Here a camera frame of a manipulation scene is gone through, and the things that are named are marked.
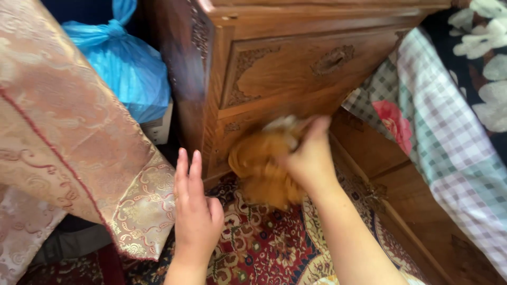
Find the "blue plastic bag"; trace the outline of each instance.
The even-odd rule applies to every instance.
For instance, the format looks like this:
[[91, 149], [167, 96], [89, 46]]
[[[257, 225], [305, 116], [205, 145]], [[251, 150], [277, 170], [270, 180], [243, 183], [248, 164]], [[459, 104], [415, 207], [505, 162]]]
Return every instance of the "blue plastic bag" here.
[[113, 0], [109, 24], [69, 21], [62, 28], [130, 115], [144, 123], [164, 115], [171, 90], [160, 53], [124, 29], [136, 5], [137, 0]]

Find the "plastic bag knot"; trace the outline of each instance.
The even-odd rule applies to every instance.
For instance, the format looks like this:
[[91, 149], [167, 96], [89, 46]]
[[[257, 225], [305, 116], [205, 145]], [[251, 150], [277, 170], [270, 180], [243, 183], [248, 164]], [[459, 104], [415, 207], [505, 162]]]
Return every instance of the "plastic bag knot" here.
[[109, 20], [109, 24], [107, 25], [107, 27], [108, 27], [107, 34], [112, 39], [119, 39], [127, 35], [127, 31], [125, 30], [125, 28], [116, 19]]

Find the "forearm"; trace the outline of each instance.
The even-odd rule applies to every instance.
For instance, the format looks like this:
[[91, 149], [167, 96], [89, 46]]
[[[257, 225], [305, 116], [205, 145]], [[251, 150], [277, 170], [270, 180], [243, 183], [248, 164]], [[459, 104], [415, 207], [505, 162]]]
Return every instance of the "forearm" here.
[[164, 285], [204, 285], [206, 270], [206, 266], [187, 266], [175, 258], [169, 265]]
[[321, 197], [312, 197], [312, 200], [340, 284], [406, 285], [338, 181], [330, 183], [327, 185], [329, 191]]

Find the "checkered fabric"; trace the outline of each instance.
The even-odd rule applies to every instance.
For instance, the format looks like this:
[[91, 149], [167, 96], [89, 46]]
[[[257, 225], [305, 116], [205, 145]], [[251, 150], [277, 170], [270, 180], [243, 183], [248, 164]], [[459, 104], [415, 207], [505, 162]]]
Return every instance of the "checkered fabric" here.
[[421, 28], [343, 107], [394, 140], [372, 102], [410, 122], [410, 159], [435, 200], [507, 280], [507, 168]]

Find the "cardboard box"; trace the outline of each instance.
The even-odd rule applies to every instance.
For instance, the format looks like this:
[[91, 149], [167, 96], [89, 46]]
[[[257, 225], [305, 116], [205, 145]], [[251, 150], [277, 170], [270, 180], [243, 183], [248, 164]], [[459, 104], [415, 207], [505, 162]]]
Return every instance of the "cardboard box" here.
[[167, 111], [162, 118], [140, 124], [144, 134], [155, 145], [163, 145], [167, 143], [167, 138], [169, 137], [169, 127], [171, 125], [172, 106], [173, 101], [171, 98], [169, 105], [167, 106]]

